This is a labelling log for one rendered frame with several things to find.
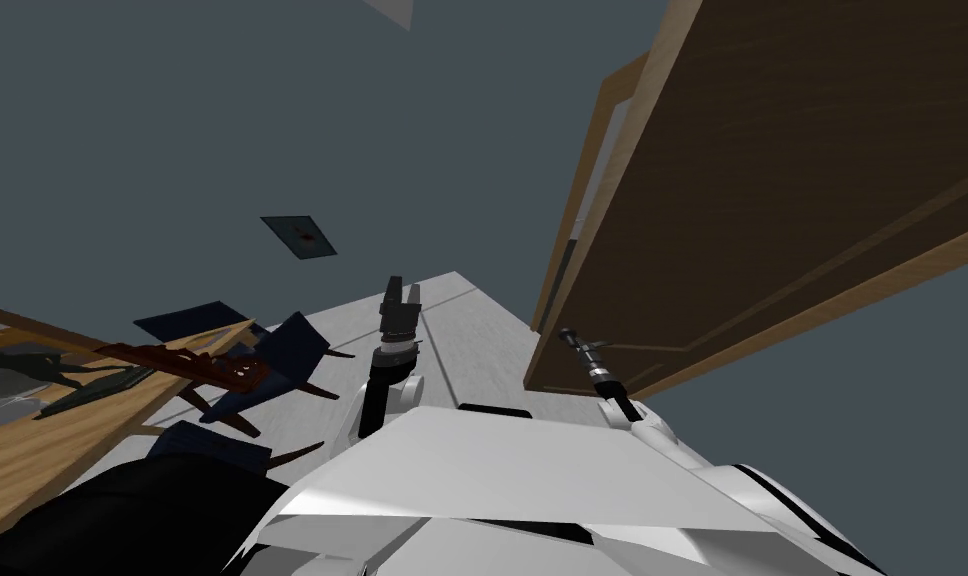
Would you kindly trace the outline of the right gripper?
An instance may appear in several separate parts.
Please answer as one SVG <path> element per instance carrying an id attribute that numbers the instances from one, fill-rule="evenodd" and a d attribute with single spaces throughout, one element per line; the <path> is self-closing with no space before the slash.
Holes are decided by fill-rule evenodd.
<path id="1" fill-rule="evenodd" d="M 560 330 L 558 338 L 573 349 L 579 362 L 588 371 L 589 375 L 609 374 L 609 370 L 606 368 L 604 360 L 598 352 L 600 348 L 608 346 L 609 342 L 585 341 L 573 329 Z"/>

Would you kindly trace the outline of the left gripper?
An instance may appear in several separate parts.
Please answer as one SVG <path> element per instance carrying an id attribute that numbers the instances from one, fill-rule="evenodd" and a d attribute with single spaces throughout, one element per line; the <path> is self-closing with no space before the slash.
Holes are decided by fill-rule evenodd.
<path id="1" fill-rule="evenodd" d="M 403 302 L 403 281 L 401 276 L 389 278 L 380 306 L 381 340 L 384 343 L 410 342 L 415 338 L 421 317 L 421 286 L 409 286 L 407 300 Z"/>

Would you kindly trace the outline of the dark blue chair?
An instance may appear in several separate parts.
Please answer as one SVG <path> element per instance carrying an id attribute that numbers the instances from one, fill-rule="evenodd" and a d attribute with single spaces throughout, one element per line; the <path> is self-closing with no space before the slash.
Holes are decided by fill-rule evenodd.
<path id="1" fill-rule="evenodd" d="M 293 390 L 337 400 L 339 396 L 310 382 L 310 378 L 325 356 L 351 359 L 351 354 L 334 351 L 327 340 L 299 312 L 291 315 L 275 330 L 260 337 L 252 346 L 238 343 L 220 356 L 216 365 L 223 367 L 230 360 L 260 360 L 268 368 L 257 386 L 246 393 L 228 392 L 213 405 L 197 392 L 198 382 L 187 385 L 177 395 L 201 412 L 200 421 L 206 424 L 223 423 L 248 437 L 257 438 L 260 430 L 241 413 Z"/>
<path id="2" fill-rule="evenodd" d="M 134 320 L 133 324 L 159 342 L 172 342 L 246 321 L 247 318 L 222 301 Z"/>

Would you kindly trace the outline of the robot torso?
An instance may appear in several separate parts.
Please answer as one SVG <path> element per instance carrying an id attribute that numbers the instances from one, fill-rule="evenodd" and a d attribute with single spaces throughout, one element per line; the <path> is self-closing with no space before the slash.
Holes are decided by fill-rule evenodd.
<path id="1" fill-rule="evenodd" d="M 624 431 L 416 408 L 291 487 L 245 540 L 306 576 L 867 576 Z"/>

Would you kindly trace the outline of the brown wooden door leaf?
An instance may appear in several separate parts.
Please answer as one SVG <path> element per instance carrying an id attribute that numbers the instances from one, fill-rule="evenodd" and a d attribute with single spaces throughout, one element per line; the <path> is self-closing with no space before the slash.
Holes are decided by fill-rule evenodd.
<path id="1" fill-rule="evenodd" d="M 523 385 L 644 398 L 968 264 L 968 0 L 668 0 Z"/>

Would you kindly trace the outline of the light wooden table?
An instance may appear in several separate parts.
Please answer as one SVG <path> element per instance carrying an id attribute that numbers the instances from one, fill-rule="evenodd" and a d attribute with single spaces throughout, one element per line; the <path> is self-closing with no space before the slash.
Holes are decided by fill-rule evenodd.
<path id="1" fill-rule="evenodd" d="M 31 509 L 60 495 L 109 451 L 133 435 L 156 434 L 153 416 L 191 382 L 227 390 L 252 384 L 214 360 L 239 342 L 256 343 L 252 320 L 166 344 L 107 344 L 0 308 L 0 345 L 45 344 L 85 355 L 95 367 L 139 365 L 154 374 L 125 392 L 44 419 L 23 417 L 0 426 L 0 533 Z"/>

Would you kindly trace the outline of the dark framed wall picture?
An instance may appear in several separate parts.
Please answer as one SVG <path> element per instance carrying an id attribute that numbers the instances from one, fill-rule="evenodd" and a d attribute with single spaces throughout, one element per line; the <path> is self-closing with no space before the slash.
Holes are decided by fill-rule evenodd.
<path id="1" fill-rule="evenodd" d="M 336 248 L 308 215 L 262 217 L 261 220 L 300 260 L 323 258 L 337 254 Z"/>

